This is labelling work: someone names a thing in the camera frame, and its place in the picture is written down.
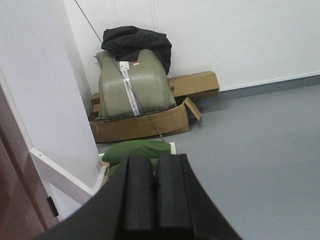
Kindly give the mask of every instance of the flattened cardboard box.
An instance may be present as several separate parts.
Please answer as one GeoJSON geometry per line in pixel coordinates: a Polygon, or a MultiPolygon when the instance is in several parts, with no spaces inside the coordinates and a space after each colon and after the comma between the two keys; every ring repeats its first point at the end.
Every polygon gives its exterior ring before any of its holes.
{"type": "MultiPolygon", "coordinates": [[[[190,130],[186,106],[200,120],[201,113],[187,97],[181,105],[149,117],[162,134],[182,133],[190,130]]],[[[122,141],[155,136],[158,133],[151,127],[147,116],[137,116],[111,121],[90,121],[96,143],[122,141]]]]}

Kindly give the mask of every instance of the black fabric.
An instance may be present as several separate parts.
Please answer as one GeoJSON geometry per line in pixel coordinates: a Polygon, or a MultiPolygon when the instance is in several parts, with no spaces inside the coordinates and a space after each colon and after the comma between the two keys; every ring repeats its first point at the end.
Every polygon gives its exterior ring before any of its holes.
{"type": "Polygon", "coordinates": [[[121,26],[103,32],[101,48],[117,61],[136,62],[143,49],[149,49],[161,61],[168,75],[171,65],[171,43],[167,35],[135,26],[121,26]]]}

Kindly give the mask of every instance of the gray vinyl floor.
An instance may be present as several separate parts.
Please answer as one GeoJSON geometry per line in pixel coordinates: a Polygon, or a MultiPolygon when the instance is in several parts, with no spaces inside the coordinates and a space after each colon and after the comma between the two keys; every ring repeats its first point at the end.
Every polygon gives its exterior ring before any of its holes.
{"type": "Polygon", "coordinates": [[[221,95],[202,101],[191,131],[165,140],[244,240],[319,240],[320,85],[221,95]]]}

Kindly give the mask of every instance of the black plastic object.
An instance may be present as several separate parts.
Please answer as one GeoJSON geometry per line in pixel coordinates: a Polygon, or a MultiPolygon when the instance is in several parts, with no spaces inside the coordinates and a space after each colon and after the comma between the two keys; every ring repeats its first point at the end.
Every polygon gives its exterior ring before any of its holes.
{"type": "Polygon", "coordinates": [[[187,155],[126,156],[72,216],[33,240],[241,240],[197,180],[187,155]]]}
{"type": "Polygon", "coordinates": [[[184,173],[179,155],[162,155],[155,170],[158,237],[192,239],[184,173]]]}
{"type": "Polygon", "coordinates": [[[123,210],[121,239],[155,239],[154,175],[146,156],[129,158],[123,210]]]}

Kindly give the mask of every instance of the black cable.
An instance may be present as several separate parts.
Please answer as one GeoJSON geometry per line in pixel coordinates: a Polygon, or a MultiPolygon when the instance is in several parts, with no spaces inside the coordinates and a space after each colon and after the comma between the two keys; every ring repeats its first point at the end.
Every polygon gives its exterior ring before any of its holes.
{"type": "MultiPolygon", "coordinates": [[[[82,8],[80,7],[79,3],[77,2],[77,0],[74,0],[75,3],[77,4],[77,6],[79,7],[79,9],[81,10],[83,16],[85,17],[86,21],[89,23],[90,27],[92,28],[92,30],[94,31],[95,35],[97,36],[97,38],[99,39],[100,43],[102,44],[102,46],[106,48],[105,44],[103,43],[103,41],[100,39],[99,35],[97,34],[96,30],[94,29],[94,27],[92,26],[92,24],[90,23],[89,19],[87,18],[86,14],[84,13],[84,11],[82,10],[82,8]]],[[[111,60],[113,62],[113,64],[115,65],[116,69],[118,69],[119,73],[121,74],[123,79],[126,79],[124,77],[124,75],[122,74],[121,70],[119,69],[118,65],[116,64],[116,62],[114,61],[114,59],[111,57],[111,60]]],[[[149,116],[149,114],[147,113],[147,111],[145,110],[144,106],[141,104],[141,102],[139,101],[137,95],[135,94],[135,92],[133,91],[133,89],[130,87],[130,85],[127,83],[127,81],[125,81],[126,85],[128,86],[128,88],[132,91],[133,96],[136,98],[136,100],[138,101],[138,103],[141,106],[142,111],[144,112],[144,114],[147,116],[147,118],[149,119],[150,123],[151,123],[151,127],[159,134],[161,140],[164,142],[165,139],[162,136],[161,132],[159,131],[159,129],[156,127],[155,123],[152,121],[151,117],[149,116]]]]}

